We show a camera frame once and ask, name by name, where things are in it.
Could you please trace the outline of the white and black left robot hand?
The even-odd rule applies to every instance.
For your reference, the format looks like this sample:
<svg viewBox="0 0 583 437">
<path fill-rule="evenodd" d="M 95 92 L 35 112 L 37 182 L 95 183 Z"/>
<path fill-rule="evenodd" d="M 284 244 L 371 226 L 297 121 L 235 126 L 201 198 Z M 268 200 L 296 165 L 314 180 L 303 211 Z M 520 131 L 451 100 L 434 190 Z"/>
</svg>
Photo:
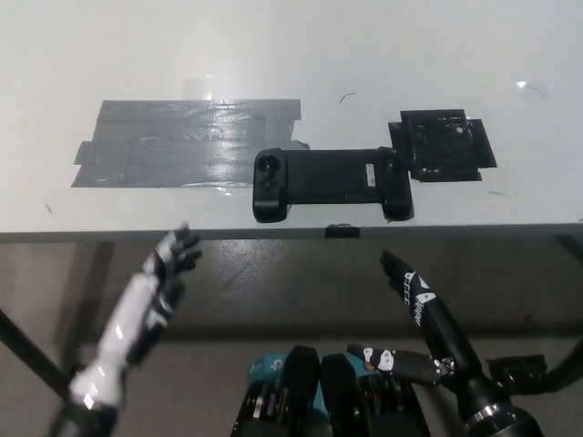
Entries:
<svg viewBox="0 0 583 437">
<path fill-rule="evenodd" d="M 69 383 L 69 400 L 119 409 L 128 373 L 145 360 L 185 293 L 182 276 L 202 255 L 200 236 L 184 223 L 169 231 L 134 273 L 113 309 L 94 359 Z"/>
</svg>

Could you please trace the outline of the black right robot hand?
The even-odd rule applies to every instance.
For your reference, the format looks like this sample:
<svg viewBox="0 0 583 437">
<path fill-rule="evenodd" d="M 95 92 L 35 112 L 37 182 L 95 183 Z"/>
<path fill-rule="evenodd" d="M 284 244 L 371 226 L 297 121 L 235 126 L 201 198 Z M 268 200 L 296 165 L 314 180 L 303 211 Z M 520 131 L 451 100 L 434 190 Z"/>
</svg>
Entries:
<svg viewBox="0 0 583 437">
<path fill-rule="evenodd" d="M 420 273 L 385 249 L 381 256 L 389 285 L 403 301 L 429 353 L 350 344 L 346 351 L 375 370 L 425 386 L 458 392 L 486 376 L 480 360 L 450 310 Z"/>
</svg>

